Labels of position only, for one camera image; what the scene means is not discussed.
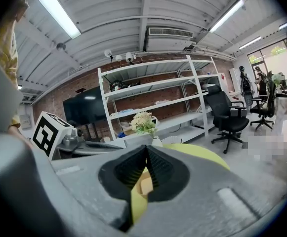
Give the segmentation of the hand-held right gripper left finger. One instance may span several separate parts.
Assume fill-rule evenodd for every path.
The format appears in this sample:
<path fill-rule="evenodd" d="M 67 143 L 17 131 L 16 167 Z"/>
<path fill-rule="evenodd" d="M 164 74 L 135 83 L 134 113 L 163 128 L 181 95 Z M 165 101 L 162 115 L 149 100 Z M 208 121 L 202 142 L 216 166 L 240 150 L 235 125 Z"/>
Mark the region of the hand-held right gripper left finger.
<path fill-rule="evenodd" d="M 111 227 L 127 232 L 133 225 L 131 191 L 146 167 L 147 147 L 138 145 L 96 156 L 52 163 L 65 191 L 61 217 L 75 231 Z"/>

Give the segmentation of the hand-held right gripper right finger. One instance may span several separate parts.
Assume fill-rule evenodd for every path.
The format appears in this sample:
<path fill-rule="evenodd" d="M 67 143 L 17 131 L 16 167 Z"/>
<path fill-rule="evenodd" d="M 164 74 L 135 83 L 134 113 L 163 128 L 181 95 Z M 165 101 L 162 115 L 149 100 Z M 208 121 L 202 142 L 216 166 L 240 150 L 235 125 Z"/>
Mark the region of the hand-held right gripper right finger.
<path fill-rule="evenodd" d="M 257 237 L 287 204 L 211 160 L 147 146 L 154 189 L 129 230 L 136 237 Z"/>

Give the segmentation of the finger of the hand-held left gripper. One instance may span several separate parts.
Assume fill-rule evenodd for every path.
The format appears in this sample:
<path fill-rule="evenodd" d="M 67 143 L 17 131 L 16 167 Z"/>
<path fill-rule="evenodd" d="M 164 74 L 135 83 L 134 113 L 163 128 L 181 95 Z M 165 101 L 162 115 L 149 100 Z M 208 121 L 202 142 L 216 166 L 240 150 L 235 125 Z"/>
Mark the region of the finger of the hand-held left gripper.
<path fill-rule="evenodd" d="M 106 143 L 87 142 L 83 147 L 84 155 L 100 155 L 123 149 L 119 146 L 114 146 Z"/>

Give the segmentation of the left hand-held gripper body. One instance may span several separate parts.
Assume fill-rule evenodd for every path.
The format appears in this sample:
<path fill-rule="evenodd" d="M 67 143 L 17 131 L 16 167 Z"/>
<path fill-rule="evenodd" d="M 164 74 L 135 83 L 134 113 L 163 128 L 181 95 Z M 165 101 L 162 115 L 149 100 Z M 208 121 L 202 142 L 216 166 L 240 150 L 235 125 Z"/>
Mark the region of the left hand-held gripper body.
<path fill-rule="evenodd" d="M 71 155 L 83 141 L 81 129 L 44 111 L 41 112 L 31 137 L 33 145 L 43 150 L 49 160 L 61 159 L 60 151 Z"/>

